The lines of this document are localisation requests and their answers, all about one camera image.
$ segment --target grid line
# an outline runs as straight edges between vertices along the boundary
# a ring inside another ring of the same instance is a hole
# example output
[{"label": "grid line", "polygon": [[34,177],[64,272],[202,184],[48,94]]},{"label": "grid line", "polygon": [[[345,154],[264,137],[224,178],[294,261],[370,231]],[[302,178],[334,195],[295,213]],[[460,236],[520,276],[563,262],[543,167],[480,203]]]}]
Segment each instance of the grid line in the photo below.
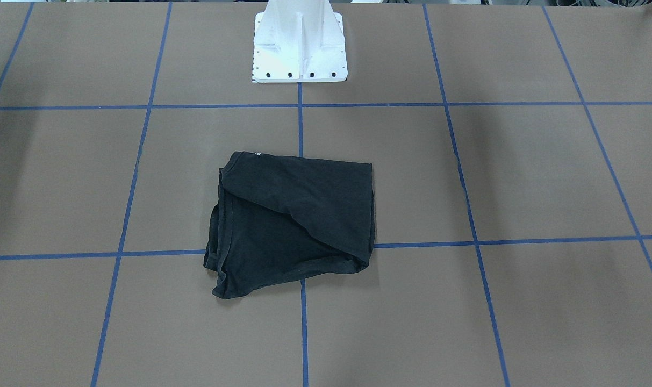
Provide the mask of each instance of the grid line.
[{"label": "grid line", "polygon": [[[304,157],[304,103],[302,101],[302,82],[297,83],[298,101],[298,151],[299,157]],[[302,387],[309,387],[309,336],[306,321],[306,279],[299,280],[301,291],[299,297],[302,309]]]},{"label": "grid line", "polygon": [[[586,101],[586,105],[638,106],[652,101]],[[235,104],[158,104],[158,105],[53,105],[0,106],[0,111],[13,110],[144,110],[144,109],[269,109],[269,108],[402,108],[433,106],[581,106],[581,101],[496,101],[496,102],[389,102],[389,103],[235,103]]]},{"label": "grid line", "polygon": [[1,86],[3,86],[3,81],[6,79],[6,75],[8,75],[8,71],[11,68],[11,63],[13,63],[13,58],[16,57],[16,52],[18,51],[18,47],[20,46],[20,41],[23,39],[24,32],[27,29],[27,24],[29,23],[29,17],[32,15],[33,9],[34,9],[34,3],[29,3],[29,8],[27,8],[27,13],[23,20],[23,26],[20,27],[20,30],[18,32],[18,39],[16,39],[11,54],[8,56],[8,61],[6,61],[6,66],[4,66],[3,71],[1,72],[0,92],[1,92]]},{"label": "grid line", "polygon": [[448,99],[446,96],[446,90],[443,86],[443,75],[441,74],[441,66],[438,62],[438,54],[436,53],[436,44],[433,41],[433,32],[431,30],[431,22],[428,19],[428,11],[426,9],[426,4],[422,5],[424,7],[424,19],[426,20],[426,29],[428,31],[428,39],[431,43],[431,52],[433,54],[433,61],[436,65],[436,75],[438,76],[438,85],[441,89],[441,97],[443,98],[443,107],[446,111],[446,120],[448,121],[448,131],[450,135],[450,140],[453,143],[453,152],[457,159],[457,172],[459,174],[459,181],[464,191],[464,198],[467,206],[467,216],[469,218],[469,225],[471,228],[471,237],[473,239],[474,250],[476,251],[476,259],[478,260],[478,269],[481,272],[481,281],[483,282],[483,291],[486,297],[486,304],[488,305],[488,314],[491,319],[491,326],[493,327],[493,336],[495,337],[496,348],[498,350],[498,358],[500,360],[500,369],[503,372],[503,380],[505,382],[505,387],[510,387],[510,377],[507,373],[507,364],[505,363],[505,354],[503,353],[503,345],[500,341],[500,332],[498,330],[498,321],[496,320],[495,310],[493,309],[493,301],[491,299],[491,291],[488,286],[488,278],[486,277],[486,270],[483,266],[483,257],[481,256],[481,246],[478,244],[478,235],[476,233],[476,226],[474,225],[474,216],[471,213],[471,201],[469,200],[469,191],[467,190],[467,185],[464,179],[464,172],[462,171],[462,161],[459,156],[459,150],[457,148],[457,142],[453,130],[453,119],[450,117],[450,110],[448,107]]},{"label": "grid line", "polygon": [[[652,235],[641,235],[643,240],[652,240]],[[559,243],[587,243],[587,242],[619,242],[625,240],[638,240],[636,235],[600,236],[583,238],[539,238],[539,239],[506,239],[506,240],[478,240],[481,246],[488,245],[546,245]],[[428,247],[459,247],[473,246],[473,240],[459,240],[446,242],[400,242],[377,243],[375,249],[384,248],[428,248]],[[180,250],[136,250],[136,252],[92,252],[92,253],[46,253],[46,254],[8,254],[0,255],[0,261],[13,260],[56,260],[66,258],[98,258],[98,257],[152,257],[159,255],[194,255],[203,254],[203,248],[190,248]]]},{"label": "grid line", "polygon": [[605,150],[605,146],[603,145],[603,140],[600,137],[600,134],[598,133],[598,129],[596,128],[596,123],[593,121],[593,117],[591,116],[591,112],[589,111],[589,106],[584,99],[584,95],[582,94],[581,88],[579,88],[579,83],[577,82],[576,77],[574,76],[574,71],[572,70],[572,66],[569,64],[569,60],[567,59],[567,55],[564,53],[564,48],[562,48],[562,44],[560,42],[560,38],[557,37],[557,32],[555,30],[555,26],[553,25],[552,20],[550,19],[550,16],[548,15],[548,11],[544,6],[541,7],[543,10],[543,15],[545,15],[545,19],[548,22],[548,25],[550,26],[550,30],[553,33],[553,37],[555,39],[555,42],[557,44],[557,48],[560,50],[560,54],[562,54],[562,60],[564,61],[565,66],[567,67],[567,71],[569,71],[569,76],[572,78],[572,82],[574,83],[574,88],[576,88],[577,93],[579,94],[579,100],[581,100],[581,104],[584,107],[584,111],[586,112],[586,117],[589,119],[589,123],[591,124],[591,129],[593,130],[593,134],[596,136],[596,141],[598,142],[598,147],[600,148],[600,152],[603,155],[603,159],[605,160],[606,165],[608,166],[608,170],[610,171],[610,175],[613,178],[613,181],[615,182],[615,187],[618,190],[618,194],[620,194],[620,199],[625,206],[626,213],[629,217],[629,222],[632,225],[632,228],[634,229],[634,233],[636,234],[636,238],[639,241],[639,245],[641,245],[641,250],[643,250],[643,255],[646,258],[646,262],[648,263],[648,267],[650,268],[650,272],[652,274],[652,259],[650,258],[650,254],[648,253],[648,250],[646,249],[646,243],[643,242],[643,237],[641,235],[641,231],[639,230],[639,226],[636,223],[636,220],[634,219],[634,215],[631,212],[631,208],[629,206],[628,201],[626,200],[625,192],[622,190],[622,186],[620,184],[620,181],[618,180],[618,177],[615,173],[615,169],[613,168],[613,164],[610,161],[610,157],[608,157],[608,152]]},{"label": "grid line", "polygon": [[97,349],[97,356],[94,362],[94,371],[92,373],[92,382],[91,387],[96,387],[97,381],[99,379],[99,370],[102,362],[102,355],[104,354],[104,345],[106,334],[109,331],[109,320],[110,312],[113,306],[113,297],[115,295],[116,284],[118,281],[118,272],[120,269],[120,261],[123,257],[123,250],[125,247],[125,238],[127,235],[127,225],[130,222],[130,211],[132,210],[132,201],[134,200],[134,191],[137,187],[137,173],[139,169],[139,161],[142,156],[142,150],[144,149],[144,140],[146,140],[147,128],[149,125],[149,118],[151,117],[151,107],[154,104],[154,94],[156,93],[156,81],[159,78],[159,69],[161,69],[161,59],[163,59],[163,49],[166,46],[166,35],[168,34],[168,25],[170,22],[170,13],[173,9],[173,2],[168,3],[168,9],[166,10],[166,21],[163,25],[163,34],[161,36],[161,46],[159,47],[159,56],[156,57],[156,68],[154,68],[154,78],[152,79],[151,92],[149,93],[149,103],[147,104],[147,112],[144,117],[144,124],[142,125],[142,134],[139,139],[139,148],[137,149],[137,159],[134,162],[134,171],[132,172],[132,183],[130,183],[130,194],[127,197],[127,206],[125,210],[124,220],[123,220],[123,231],[120,236],[120,242],[118,244],[118,252],[115,257],[115,263],[113,265],[113,275],[111,278],[111,284],[109,289],[109,300],[106,302],[106,309],[104,313],[104,323],[102,325],[102,333],[99,338],[99,348]]}]

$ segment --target black t-shirt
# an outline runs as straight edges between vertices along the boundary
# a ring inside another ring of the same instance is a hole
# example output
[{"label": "black t-shirt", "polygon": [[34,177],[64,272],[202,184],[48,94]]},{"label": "black t-shirt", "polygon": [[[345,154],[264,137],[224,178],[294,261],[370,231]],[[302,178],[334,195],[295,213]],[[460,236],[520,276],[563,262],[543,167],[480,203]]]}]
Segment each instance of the black t-shirt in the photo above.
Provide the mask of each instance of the black t-shirt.
[{"label": "black t-shirt", "polygon": [[235,152],[220,170],[204,267],[213,294],[365,269],[375,237],[372,165]]}]

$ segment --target folded shirt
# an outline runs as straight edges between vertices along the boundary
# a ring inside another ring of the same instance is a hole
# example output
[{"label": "folded shirt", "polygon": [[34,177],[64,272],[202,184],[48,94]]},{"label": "folded shirt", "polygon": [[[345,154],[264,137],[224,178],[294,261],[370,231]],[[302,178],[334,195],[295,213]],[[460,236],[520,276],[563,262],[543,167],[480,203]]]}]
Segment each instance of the folded shirt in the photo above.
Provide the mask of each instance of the folded shirt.
[{"label": "folded shirt", "polygon": [[375,237],[372,164],[235,152],[220,170],[204,267],[217,297],[365,269]]}]

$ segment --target table surface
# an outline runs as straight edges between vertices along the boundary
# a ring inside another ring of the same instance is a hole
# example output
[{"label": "table surface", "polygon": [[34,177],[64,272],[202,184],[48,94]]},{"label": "table surface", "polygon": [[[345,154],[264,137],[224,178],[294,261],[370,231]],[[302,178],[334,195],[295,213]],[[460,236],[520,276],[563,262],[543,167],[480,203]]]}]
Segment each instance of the table surface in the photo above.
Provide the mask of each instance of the table surface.
[{"label": "table surface", "polygon": [[[0,385],[652,385],[648,7],[339,4],[258,85],[262,7],[0,4]],[[371,266],[211,296],[235,151],[372,162]]]}]

